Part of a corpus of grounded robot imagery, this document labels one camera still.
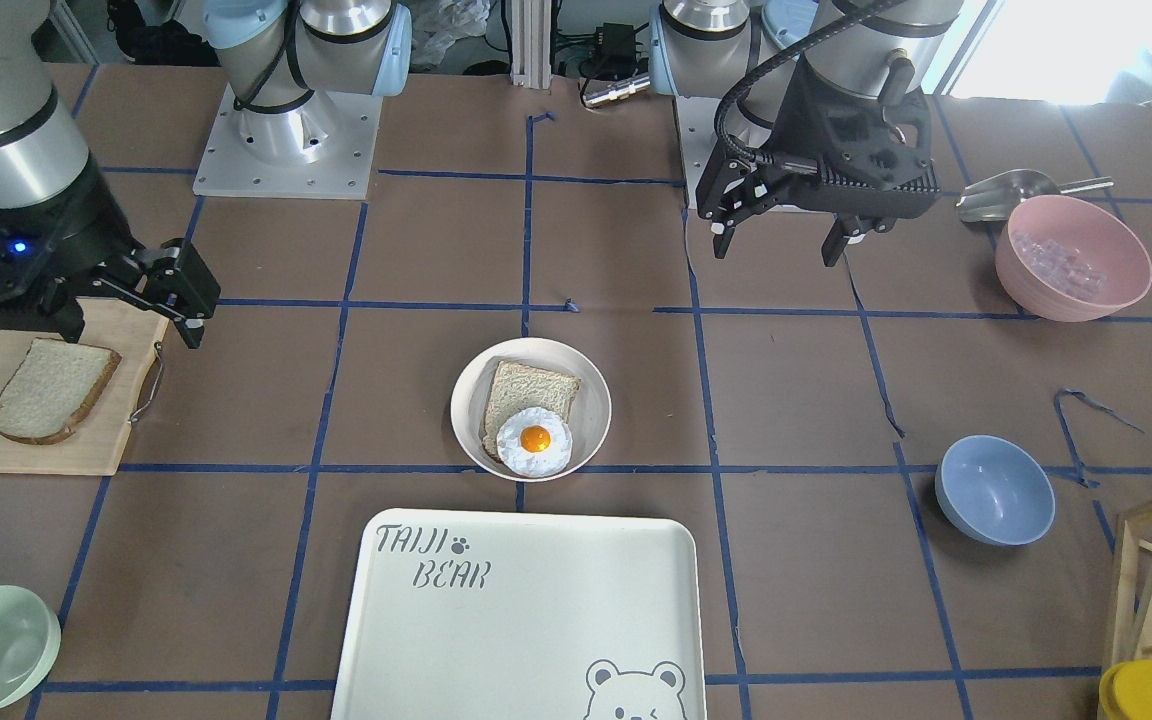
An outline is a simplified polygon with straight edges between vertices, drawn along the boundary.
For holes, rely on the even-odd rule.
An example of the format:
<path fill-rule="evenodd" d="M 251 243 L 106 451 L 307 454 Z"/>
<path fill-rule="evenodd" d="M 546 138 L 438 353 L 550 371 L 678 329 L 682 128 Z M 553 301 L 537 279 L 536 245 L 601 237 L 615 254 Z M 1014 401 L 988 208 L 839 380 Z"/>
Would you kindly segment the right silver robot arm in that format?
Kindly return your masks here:
<path fill-rule="evenodd" d="M 141 243 L 35 51 L 50 1 L 0 1 L 0 331 L 79 341 L 83 297 L 164 316 L 189 348 L 220 285 L 194 243 Z M 227 94 L 200 156 L 204 196 L 362 199 L 384 97 L 414 23 L 397 1 L 207 1 Z"/>

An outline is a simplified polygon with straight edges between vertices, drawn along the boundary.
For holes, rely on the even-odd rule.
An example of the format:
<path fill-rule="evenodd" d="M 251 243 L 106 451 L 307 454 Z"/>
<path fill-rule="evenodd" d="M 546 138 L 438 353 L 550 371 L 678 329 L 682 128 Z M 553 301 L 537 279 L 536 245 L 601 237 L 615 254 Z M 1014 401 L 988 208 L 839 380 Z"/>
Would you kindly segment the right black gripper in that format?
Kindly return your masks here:
<path fill-rule="evenodd" d="M 96 165 L 52 199 L 0 209 L 0 331 L 54 333 L 76 342 L 82 297 L 120 300 L 165 316 L 187 348 L 200 348 L 221 287 L 188 240 L 143 247 Z"/>

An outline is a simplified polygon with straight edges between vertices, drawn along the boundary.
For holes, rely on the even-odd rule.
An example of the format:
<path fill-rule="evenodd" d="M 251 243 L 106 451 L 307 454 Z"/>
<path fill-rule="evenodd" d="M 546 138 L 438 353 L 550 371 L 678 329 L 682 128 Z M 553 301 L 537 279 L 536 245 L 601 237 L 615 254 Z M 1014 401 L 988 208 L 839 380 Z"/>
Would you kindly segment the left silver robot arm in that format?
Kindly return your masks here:
<path fill-rule="evenodd" d="M 664 1 L 650 18 L 658 94 L 707 97 L 708 158 L 692 187 L 722 259 L 740 223 L 774 209 L 833 219 L 824 265 L 940 199 L 922 82 L 960 1 Z"/>

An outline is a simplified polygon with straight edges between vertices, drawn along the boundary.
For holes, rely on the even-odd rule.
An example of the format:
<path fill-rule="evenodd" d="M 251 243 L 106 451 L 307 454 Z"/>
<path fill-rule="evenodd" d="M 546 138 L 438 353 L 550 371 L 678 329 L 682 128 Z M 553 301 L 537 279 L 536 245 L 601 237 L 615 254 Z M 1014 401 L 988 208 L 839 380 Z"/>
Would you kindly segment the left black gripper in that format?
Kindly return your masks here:
<path fill-rule="evenodd" d="M 823 241 L 823 265 L 835 266 L 878 223 L 922 217 L 940 199 L 931 111 L 914 88 L 914 63 L 886 53 L 878 70 L 878 94 L 856 96 L 801 59 L 770 137 L 755 150 L 773 161 L 740 159 L 717 143 L 696 188 L 714 258 L 726 258 L 738 223 L 794 205 L 838 214 Z"/>

